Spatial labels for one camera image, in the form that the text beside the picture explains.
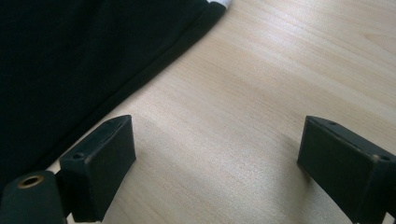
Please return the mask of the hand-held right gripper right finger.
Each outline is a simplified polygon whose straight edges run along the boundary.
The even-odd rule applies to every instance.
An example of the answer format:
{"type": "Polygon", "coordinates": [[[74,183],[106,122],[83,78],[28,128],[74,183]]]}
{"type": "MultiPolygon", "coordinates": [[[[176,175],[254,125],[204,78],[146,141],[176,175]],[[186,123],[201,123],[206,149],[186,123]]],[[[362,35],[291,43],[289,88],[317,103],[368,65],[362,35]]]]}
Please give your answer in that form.
{"type": "Polygon", "coordinates": [[[396,155],[323,118],[305,118],[297,163],[357,224],[396,224],[396,155]]]}

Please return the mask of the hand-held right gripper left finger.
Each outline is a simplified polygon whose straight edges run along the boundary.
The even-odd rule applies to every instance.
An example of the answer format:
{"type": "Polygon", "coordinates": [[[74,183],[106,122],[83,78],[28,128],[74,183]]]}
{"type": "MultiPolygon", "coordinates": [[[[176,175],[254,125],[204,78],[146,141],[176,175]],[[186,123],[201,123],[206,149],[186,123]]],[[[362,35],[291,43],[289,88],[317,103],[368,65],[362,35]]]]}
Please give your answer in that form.
{"type": "Polygon", "coordinates": [[[72,188],[76,222],[101,221],[136,160],[132,117],[109,119],[60,158],[64,180],[72,188]]]}

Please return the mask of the black garment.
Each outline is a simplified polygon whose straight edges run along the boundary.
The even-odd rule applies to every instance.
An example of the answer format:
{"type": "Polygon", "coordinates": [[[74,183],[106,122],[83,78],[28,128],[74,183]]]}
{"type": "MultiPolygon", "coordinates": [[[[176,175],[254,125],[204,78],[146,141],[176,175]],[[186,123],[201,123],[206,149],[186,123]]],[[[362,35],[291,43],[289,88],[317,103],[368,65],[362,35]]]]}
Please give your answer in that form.
{"type": "Polygon", "coordinates": [[[0,0],[0,193],[49,167],[232,0],[0,0]]]}

